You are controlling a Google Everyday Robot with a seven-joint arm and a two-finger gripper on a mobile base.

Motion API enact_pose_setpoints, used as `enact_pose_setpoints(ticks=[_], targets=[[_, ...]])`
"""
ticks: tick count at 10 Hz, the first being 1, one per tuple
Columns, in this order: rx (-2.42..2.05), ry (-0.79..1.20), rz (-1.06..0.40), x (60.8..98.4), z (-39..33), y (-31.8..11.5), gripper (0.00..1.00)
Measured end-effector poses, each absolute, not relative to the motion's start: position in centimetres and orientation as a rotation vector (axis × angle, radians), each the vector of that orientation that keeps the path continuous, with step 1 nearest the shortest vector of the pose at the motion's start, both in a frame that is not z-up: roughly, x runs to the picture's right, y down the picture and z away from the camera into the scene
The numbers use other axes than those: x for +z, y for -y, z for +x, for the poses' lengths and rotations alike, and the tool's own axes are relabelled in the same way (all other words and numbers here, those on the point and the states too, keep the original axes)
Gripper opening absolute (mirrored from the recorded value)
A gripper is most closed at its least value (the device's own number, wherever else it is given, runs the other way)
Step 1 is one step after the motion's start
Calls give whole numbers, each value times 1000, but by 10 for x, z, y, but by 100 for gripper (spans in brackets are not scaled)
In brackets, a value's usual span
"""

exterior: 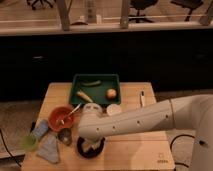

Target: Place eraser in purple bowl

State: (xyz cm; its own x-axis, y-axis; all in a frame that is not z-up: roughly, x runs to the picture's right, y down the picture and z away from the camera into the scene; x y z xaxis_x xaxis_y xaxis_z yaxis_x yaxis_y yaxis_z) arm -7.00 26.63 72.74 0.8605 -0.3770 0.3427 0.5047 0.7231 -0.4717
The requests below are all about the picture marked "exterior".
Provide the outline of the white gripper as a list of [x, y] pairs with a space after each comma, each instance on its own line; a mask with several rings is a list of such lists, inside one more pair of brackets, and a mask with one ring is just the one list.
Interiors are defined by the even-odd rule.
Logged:
[[83, 114], [95, 114], [98, 117], [101, 117], [103, 114], [103, 109], [100, 105], [96, 103], [87, 103], [82, 109]]

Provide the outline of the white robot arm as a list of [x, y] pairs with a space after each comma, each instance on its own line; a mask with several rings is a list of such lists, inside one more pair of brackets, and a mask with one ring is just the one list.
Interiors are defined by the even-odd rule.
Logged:
[[189, 171], [213, 171], [213, 95], [173, 98], [109, 117], [86, 112], [78, 124], [81, 138], [97, 142], [115, 135], [192, 129], [195, 131]]

